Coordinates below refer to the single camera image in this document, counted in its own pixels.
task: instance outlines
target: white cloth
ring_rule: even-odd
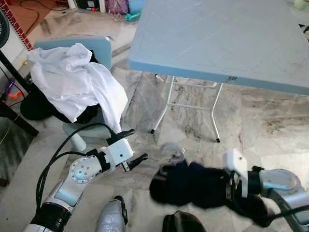
[[[51,104],[71,122],[87,106],[100,104],[104,120],[116,133],[126,106],[123,87],[102,64],[90,62],[92,53],[81,43],[72,47],[28,52],[31,78]]]

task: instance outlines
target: black cable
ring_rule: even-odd
[[[49,8],[47,7],[46,5],[44,5],[43,3],[41,3],[40,1],[37,1],[37,0],[22,0],[19,2],[19,5],[27,10],[31,10],[31,11],[34,11],[36,13],[36,18],[34,20],[34,22],[31,24],[31,26],[28,28],[28,30],[26,31],[26,34],[28,34],[28,32],[30,31],[30,29],[34,26],[34,24],[36,24],[36,22],[38,21],[39,17],[40,17],[40,13],[32,8],[28,8],[28,7],[25,7],[22,5],[23,2],[26,2],[26,1],[34,1],[34,2],[37,2],[39,3],[40,5],[42,5],[43,7],[45,7],[46,9],[48,10],[51,10],[51,11],[65,11],[67,9],[69,9],[69,7],[65,8],[65,9],[53,9],[53,8]]]
[[[22,0],[22,1],[20,1],[19,4],[22,4],[23,2],[26,2],[26,1],[34,1],[34,2],[37,2],[37,3],[39,3],[40,5],[42,5],[43,7],[45,7],[46,9],[51,10],[51,11],[65,11],[65,10],[69,9],[69,7],[64,8],[64,9],[49,8],[48,6],[44,5],[43,3],[41,3],[41,2],[38,1],[38,0]]]
[[[22,100],[22,101],[15,102],[14,104],[9,105],[9,107],[12,107],[12,106],[17,105],[17,104],[22,103],[22,102],[23,102],[23,100]]]
[[[273,216],[268,216],[268,217],[251,215],[251,214],[247,213],[245,210],[243,210],[240,207],[240,205],[237,203],[237,201],[236,201],[236,198],[235,198],[235,182],[234,182],[234,180],[233,180],[233,183],[232,183],[232,186],[231,186],[231,201],[232,201],[232,204],[234,205],[234,207],[241,214],[243,214],[245,217],[248,217],[248,218],[251,218],[251,219],[264,219],[264,220],[271,220],[271,221],[273,221],[274,219],[277,219],[277,218],[286,217],[286,216],[289,216],[289,215],[292,215],[292,214],[295,214],[295,213],[298,213],[298,212],[309,210],[309,205],[304,205],[304,206],[297,207],[297,208],[294,208],[294,209],[290,209],[290,210],[284,211],[282,213],[275,214]]]
[[[64,147],[64,145],[70,140],[70,138],[75,135],[76,133],[89,128],[89,127],[93,127],[93,126],[104,126],[106,127],[109,132],[111,133],[111,137],[115,136],[115,132],[106,124],[104,123],[92,123],[83,127],[80,127],[79,129],[75,130],[73,133],[71,133],[63,142],[62,144],[59,146],[59,148],[57,149],[57,151],[54,153],[54,155],[52,156],[51,160],[49,161],[49,163],[47,164],[47,166],[44,168],[44,170],[42,171],[38,183],[37,183],[37,188],[36,188],[36,204],[37,204],[37,208],[36,208],[36,214],[38,213],[40,206],[41,206],[41,202],[42,202],[42,195],[43,195],[43,191],[44,191],[44,185],[46,182],[46,178],[47,178],[47,174],[48,171],[51,167],[51,165],[57,160],[59,159],[64,153],[58,155],[58,153],[60,152],[60,150]]]
[[[8,77],[8,75],[5,73],[5,71],[2,69],[1,66],[0,66],[0,69],[3,72],[4,76],[6,77],[6,79],[8,79],[8,81],[10,81],[10,78]]]

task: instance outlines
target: table top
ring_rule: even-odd
[[[290,12],[296,18],[296,21],[299,24],[309,26],[309,4],[302,10],[299,10],[294,7],[293,0],[286,0],[286,4],[290,8]]]
[[[284,0],[147,0],[129,64],[309,95],[309,43]]]

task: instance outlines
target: black cloth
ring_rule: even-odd
[[[166,176],[157,172],[149,187],[152,199],[159,203],[177,206],[193,203],[204,209],[226,205],[243,216],[256,216],[252,219],[261,227],[267,227],[271,223],[265,217],[274,213],[264,205],[258,195],[249,193],[248,198],[242,198],[241,189],[236,190],[236,202],[246,215],[238,210],[237,205],[226,199],[229,176],[223,169],[205,168],[194,162],[188,166],[187,162],[183,161],[165,171],[168,172]]]
[[[98,63],[95,58],[94,52],[91,50],[92,56],[90,62]],[[88,106],[82,113],[77,117],[77,121],[74,123],[86,124],[93,117],[97,115],[99,104]],[[71,121],[60,113],[45,97],[45,95],[36,87],[34,83],[30,86],[29,94],[25,97],[20,106],[21,114],[29,120],[42,120],[51,115],[55,116],[59,120],[71,123]]]

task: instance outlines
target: plastic bottle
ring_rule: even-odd
[[[126,21],[137,20],[137,19],[140,18],[140,16],[141,16],[141,12],[140,11],[133,12],[133,13],[130,13],[130,14],[126,14]]]

